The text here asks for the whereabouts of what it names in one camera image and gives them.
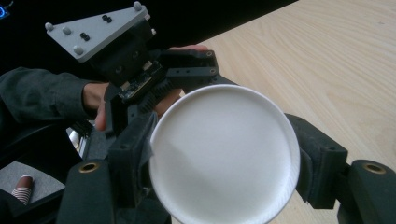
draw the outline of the wooden table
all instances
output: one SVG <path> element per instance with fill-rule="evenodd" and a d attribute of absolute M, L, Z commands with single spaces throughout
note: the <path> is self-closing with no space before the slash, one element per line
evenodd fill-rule
<path fill-rule="evenodd" d="M 300 0 L 203 42 L 223 76 L 396 170 L 396 1 Z M 271 223 L 337 223 L 295 192 Z"/>

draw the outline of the white plate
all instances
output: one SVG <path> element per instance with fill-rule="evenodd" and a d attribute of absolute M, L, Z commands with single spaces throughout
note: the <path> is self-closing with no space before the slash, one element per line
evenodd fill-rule
<path fill-rule="evenodd" d="M 300 152 L 288 119 L 244 87 L 210 86 L 184 96 L 150 142 L 154 190 L 182 223 L 266 223 L 297 184 Z"/>

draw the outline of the white plastic part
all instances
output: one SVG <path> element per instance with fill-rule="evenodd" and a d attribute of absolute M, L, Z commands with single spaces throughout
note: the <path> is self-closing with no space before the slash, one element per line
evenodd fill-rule
<path fill-rule="evenodd" d="M 140 4 L 140 2 L 134 2 L 134 10 L 136 11 L 142 10 L 142 4 Z"/>
<path fill-rule="evenodd" d="M 253 90 L 218 85 L 177 101 L 150 139 L 153 187 L 182 223 L 266 223 L 297 185 L 289 120 Z"/>
<path fill-rule="evenodd" d="M 46 23 L 45 27 L 46 27 L 47 31 L 52 31 L 53 30 L 53 25 L 51 23 L 49 23 L 49 22 Z"/>
<path fill-rule="evenodd" d="M 71 31 L 70 28 L 67 27 L 67 26 L 64 26 L 64 27 L 62 28 L 62 32 L 64 32 L 65 35 L 71 35 L 71 34 L 72 34 L 72 31 Z"/>
<path fill-rule="evenodd" d="M 134 7 L 129 7 L 106 13 L 111 18 L 111 22 L 104 21 L 102 17 L 105 14 L 101 14 L 53 25 L 52 30 L 47 29 L 47 34 L 77 61 L 84 63 L 132 26 L 145 20 L 148 14 L 145 6 L 141 6 L 139 11 L 136 11 Z M 67 27 L 70 34 L 68 31 L 64 33 L 63 29 L 57 29 L 57 27 Z M 81 38 L 81 33 L 88 35 L 90 40 L 85 41 Z M 76 45 L 84 49 L 81 54 L 75 53 L 74 46 Z"/>
<path fill-rule="evenodd" d="M 84 53 L 84 49 L 78 45 L 75 45 L 73 47 L 73 51 L 77 54 L 77 55 L 82 55 Z"/>

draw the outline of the finger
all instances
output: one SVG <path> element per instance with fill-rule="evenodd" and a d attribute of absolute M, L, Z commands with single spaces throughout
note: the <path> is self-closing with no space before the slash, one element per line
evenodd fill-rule
<path fill-rule="evenodd" d="M 155 107 L 154 110 L 157 112 L 158 116 L 161 116 L 165 111 L 178 99 L 180 98 L 181 90 L 171 90 L 171 92 L 166 95 Z"/>
<path fill-rule="evenodd" d="M 196 49 L 196 50 L 208 50 L 208 47 L 205 45 L 188 45 L 184 47 L 172 47 L 170 49 Z"/>
<path fill-rule="evenodd" d="M 105 111 L 105 101 L 99 105 L 98 113 L 95 119 L 95 128 L 97 131 L 104 131 L 106 128 L 106 111 Z"/>

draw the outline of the screw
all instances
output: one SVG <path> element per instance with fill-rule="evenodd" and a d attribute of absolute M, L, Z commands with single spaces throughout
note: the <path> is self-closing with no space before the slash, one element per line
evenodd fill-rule
<path fill-rule="evenodd" d="M 109 17 L 109 16 L 107 16 L 107 15 L 103 15 L 102 16 L 102 19 L 104 20 L 104 21 L 107 21 L 107 23 L 111 23 L 113 20 L 111 19 L 111 17 Z"/>
<path fill-rule="evenodd" d="M 120 74 L 121 72 L 123 72 L 124 67 L 122 65 L 118 66 L 115 70 L 116 74 Z"/>
<path fill-rule="evenodd" d="M 81 34 L 79 34 L 79 36 L 81 36 L 81 38 L 83 38 L 85 41 L 90 40 L 90 37 L 88 35 L 86 35 L 85 33 L 81 33 Z"/>

